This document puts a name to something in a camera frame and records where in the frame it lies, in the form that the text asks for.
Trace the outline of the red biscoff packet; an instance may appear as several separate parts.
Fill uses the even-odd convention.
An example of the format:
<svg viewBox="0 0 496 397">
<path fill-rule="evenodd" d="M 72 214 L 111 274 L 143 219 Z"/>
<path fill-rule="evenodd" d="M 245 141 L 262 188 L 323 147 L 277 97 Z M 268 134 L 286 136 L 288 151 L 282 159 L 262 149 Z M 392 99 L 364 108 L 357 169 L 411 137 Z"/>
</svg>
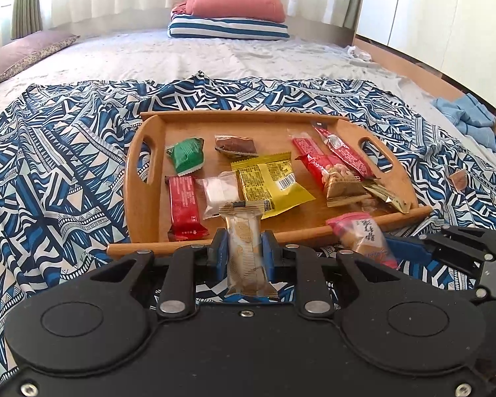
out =
<svg viewBox="0 0 496 397">
<path fill-rule="evenodd" d="M 312 159 L 316 159 L 324 168 L 332 165 L 329 156 L 316 144 L 310 134 L 306 132 L 293 133 L 291 134 L 291 140 L 301 156 L 306 155 Z"/>
</svg>

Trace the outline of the long red stick packet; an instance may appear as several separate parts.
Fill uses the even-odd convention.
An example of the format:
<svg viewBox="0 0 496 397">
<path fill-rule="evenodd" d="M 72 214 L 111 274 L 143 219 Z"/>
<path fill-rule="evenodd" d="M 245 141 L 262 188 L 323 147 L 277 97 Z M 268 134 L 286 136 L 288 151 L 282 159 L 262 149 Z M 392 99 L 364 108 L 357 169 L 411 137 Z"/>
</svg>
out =
<svg viewBox="0 0 496 397">
<path fill-rule="evenodd" d="M 362 157 L 350 146 L 348 146 L 338 135 L 330 132 L 327 125 L 322 122 L 312 122 L 312 127 L 331 153 L 343 161 L 349 168 L 353 169 L 361 179 L 372 180 L 374 172 Z"/>
</svg>

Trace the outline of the red nut snack bag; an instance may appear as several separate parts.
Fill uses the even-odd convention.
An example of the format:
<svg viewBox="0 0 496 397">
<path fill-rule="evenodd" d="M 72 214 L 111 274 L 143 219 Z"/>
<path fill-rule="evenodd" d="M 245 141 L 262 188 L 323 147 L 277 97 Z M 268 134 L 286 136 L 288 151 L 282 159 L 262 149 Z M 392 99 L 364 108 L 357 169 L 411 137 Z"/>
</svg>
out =
<svg viewBox="0 0 496 397">
<path fill-rule="evenodd" d="M 360 178 L 338 159 L 325 154 L 296 157 L 321 187 L 328 207 L 340 207 L 371 199 Z"/>
</svg>

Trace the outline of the green snack packet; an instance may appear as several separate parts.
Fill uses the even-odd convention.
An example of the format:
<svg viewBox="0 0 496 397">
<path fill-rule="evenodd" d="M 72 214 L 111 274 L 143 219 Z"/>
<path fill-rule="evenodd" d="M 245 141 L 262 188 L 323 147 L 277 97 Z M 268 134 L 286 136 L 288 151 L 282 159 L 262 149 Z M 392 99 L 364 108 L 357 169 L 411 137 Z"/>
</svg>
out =
<svg viewBox="0 0 496 397">
<path fill-rule="evenodd" d="M 198 171 L 204 165 L 204 140 L 191 137 L 168 146 L 166 155 L 173 163 L 177 176 L 186 176 Z"/>
</svg>

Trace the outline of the brown chocolate snack packet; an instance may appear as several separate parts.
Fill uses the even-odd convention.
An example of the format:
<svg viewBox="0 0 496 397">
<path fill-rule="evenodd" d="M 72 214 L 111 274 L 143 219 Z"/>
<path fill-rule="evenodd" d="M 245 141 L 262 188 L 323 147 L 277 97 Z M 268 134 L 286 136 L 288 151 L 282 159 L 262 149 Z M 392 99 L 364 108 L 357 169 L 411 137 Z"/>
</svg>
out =
<svg viewBox="0 0 496 397">
<path fill-rule="evenodd" d="M 215 150 L 230 159 L 248 159 L 258 156 L 252 138 L 219 134 L 214 137 L 214 140 Z"/>
</svg>

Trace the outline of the red pillow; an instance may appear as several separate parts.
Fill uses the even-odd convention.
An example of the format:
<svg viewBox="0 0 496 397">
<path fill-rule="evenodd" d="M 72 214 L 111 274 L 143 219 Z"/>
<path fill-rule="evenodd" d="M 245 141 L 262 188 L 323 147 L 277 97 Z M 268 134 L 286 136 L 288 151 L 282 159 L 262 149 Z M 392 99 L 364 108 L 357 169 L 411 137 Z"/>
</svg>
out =
<svg viewBox="0 0 496 397">
<path fill-rule="evenodd" d="M 281 0 L 184 0 L 174 6 L 172 15 L 242 17 L 278 23 L 287 17 Z"/>
</svg>

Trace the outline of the light blue cloth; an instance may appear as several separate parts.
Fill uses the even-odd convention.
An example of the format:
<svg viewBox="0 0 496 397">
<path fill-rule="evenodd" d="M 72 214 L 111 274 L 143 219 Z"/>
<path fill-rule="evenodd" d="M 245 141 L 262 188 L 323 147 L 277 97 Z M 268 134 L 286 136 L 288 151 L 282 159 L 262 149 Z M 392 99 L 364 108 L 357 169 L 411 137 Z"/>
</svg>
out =
<svg viewBox="0 0 496 397">
<path fill-rule="evenodd" d="M 496 117 L 475 96 L 468 93 L 455 101 L 436 98 L 432 105 L 462 134 L 496 153 Z"/>
</svg>

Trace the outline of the red wafer bar packet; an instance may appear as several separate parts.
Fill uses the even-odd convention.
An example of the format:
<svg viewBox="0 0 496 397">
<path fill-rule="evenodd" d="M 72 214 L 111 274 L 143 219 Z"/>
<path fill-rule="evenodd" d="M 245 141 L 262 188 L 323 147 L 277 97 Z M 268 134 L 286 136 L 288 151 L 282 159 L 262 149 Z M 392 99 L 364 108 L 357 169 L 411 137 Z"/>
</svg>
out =
<svg viewBox="0 0 496 397">
<path fill-rule="evenodd" d="M 205 239 L 209 231 L 200 222 L 200 210 L 193 177 L 173 176 L 165 178 L 170 203 L 171 242 Z"/>
</svg>

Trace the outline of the gold beige snack packet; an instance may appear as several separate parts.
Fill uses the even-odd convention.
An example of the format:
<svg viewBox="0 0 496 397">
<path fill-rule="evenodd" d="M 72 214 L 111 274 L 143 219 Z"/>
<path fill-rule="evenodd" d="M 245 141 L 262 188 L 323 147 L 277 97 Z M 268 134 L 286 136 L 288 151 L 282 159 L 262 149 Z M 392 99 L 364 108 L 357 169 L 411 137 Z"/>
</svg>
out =
<svg viewBox="0 0 496 397">
<path fill-rule="evenodd" d="M 403 214 L 409 213 L 410 204 L 380 183 L 377 183 L 373 180 L 364 180 L 361 182 L 361 184 L 366 192 L 380 199 L 382 202 L 386 203 L 396 211 Z"/>
</svg>

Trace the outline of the brown wrapper scrap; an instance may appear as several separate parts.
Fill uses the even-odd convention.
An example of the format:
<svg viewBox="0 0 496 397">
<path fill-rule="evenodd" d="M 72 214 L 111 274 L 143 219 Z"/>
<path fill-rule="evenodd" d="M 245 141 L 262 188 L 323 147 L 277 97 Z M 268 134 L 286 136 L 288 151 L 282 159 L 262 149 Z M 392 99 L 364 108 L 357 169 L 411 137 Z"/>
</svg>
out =
<svg viewBox="0 0 496 397">
<path fill-rule="evenodd" d="M 463 192 L 468 186 L 468 174 L 465 169 L 459 169 L 448 176 L 453 188 Z"/>
</svg>

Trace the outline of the white clear snack packet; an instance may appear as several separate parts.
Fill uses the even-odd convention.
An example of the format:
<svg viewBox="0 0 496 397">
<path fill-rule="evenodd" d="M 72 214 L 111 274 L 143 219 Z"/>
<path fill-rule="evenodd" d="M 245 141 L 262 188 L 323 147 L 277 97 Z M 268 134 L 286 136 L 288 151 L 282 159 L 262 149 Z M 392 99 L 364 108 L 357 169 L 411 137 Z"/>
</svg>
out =
<svg viewBox="0 0 496 397">
<path fill-rule="evenodd" d="M 204 220 L 218 217 L 220 208 L 225 204 L 240 201 L 235 171 L 224 171 L 215 177 L 197 179 L 196 182 L 203 189 L 206 198 Z"/>
</svg>

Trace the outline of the beige biscuit snack packet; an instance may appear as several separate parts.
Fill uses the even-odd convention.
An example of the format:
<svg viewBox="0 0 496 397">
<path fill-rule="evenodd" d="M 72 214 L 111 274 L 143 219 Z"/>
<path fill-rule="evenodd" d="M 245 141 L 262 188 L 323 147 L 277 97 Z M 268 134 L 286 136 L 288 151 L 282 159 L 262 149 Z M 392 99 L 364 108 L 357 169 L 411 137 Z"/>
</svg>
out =
<svg viewBox="0 0 496 397">
<path fill-rule="evenodd" d="M 228 202 L 219 214 L 227 226 L 227 296 L 277 298 L 262 256 L 264 202 Z"/>
</svg>

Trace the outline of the yellow snack packet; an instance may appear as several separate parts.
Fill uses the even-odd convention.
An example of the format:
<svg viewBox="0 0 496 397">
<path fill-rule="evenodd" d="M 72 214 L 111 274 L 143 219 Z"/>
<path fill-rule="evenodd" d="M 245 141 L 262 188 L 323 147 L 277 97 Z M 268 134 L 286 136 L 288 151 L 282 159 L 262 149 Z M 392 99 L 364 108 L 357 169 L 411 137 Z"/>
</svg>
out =
<svg viewBox="0 0 496 397">
<path fill-rule="evenodd" d="M 290 152 L 237 160 L 230 167 L 239 177 L 244 200 L 264 204 L 262 219 L 315 200 L 297 182 Z"/>
</svg>

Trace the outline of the wooden serving tray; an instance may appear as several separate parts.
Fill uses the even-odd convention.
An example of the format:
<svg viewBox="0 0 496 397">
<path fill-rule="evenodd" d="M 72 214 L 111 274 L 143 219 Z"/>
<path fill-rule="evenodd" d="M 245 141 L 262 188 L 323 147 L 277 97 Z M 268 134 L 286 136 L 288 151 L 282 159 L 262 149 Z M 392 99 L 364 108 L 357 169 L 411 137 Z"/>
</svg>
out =
<svg viewBox="0 0 496 397">
<path fill-rule="evenodd" d="M 282 244 L 330 245 L 328 220 L 365 209 L 382 230 L 421 222 L 405 168 L 374 134 L 341 116 L 268 111 L 145 112 L 128 151 L 130 240 L 113 258 L 207 245 L 226 202 L 255 202 Z"/>
</svg>

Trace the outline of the pink snack packet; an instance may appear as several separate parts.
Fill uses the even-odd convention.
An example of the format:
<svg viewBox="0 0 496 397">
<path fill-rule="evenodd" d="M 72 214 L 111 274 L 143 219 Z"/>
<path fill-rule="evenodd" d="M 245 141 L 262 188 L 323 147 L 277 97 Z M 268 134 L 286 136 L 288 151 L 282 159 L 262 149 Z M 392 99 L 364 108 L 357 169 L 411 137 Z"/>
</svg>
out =
<svg viewBox="0 0 496 397">
<path fill-rule="evenodd" d="M 326 220 L 340 245 L 376 263 L 396 269 L 397 260 L 373 217 L 366 212 L 349 212 Z"/>
</svg>

